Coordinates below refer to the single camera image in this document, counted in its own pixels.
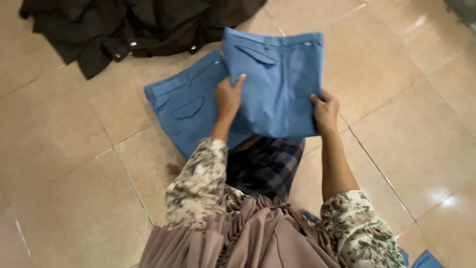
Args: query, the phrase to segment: floral blouse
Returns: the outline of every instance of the floral blouse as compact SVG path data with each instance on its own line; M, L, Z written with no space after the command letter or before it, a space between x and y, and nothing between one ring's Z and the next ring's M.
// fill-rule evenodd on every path
M205 138L167 188L169 228L200 230L208 215L233 213L252 198L225 184L228 147L220 139ZM328 232L334 252L350 268L404 268L395 237L364 194L352 190L326 201L320 224Z

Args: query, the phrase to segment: brown hijab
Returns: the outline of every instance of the brown hijab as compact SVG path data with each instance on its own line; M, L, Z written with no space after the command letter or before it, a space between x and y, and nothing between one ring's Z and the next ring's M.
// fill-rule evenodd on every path
M154 226L139 268L339 268L327 233L278 199L243 201L203 231Z

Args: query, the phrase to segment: blue trousers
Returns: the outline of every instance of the blue trousers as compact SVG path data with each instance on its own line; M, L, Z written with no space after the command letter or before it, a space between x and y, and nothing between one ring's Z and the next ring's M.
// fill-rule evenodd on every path
M162 129L186 159L202 138L210 136L218 116L215 88L226 76L220 52L212 50L182 72L144 87ZM230 128L230 149L253 136L242 120L237 116Z
M223 52L232 83L246 74L240 116L254 133L317 136L309 95L321 99L323 36L269 37L225 29Z

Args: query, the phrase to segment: black garment pile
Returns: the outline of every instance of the black garment pile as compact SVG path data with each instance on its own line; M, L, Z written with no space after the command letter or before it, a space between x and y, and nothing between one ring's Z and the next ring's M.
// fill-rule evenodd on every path
M135 57L197 52L221 40L225 27L251 18L266 0L23 0L66 64L78 61L86 79L130 52Z

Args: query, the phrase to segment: plaid sarong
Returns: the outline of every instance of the plaid sarong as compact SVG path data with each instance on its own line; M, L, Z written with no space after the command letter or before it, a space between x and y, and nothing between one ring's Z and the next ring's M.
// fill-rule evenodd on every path
M261 138L228 155L227 184L257 198L286 202L304 150L304 139Z

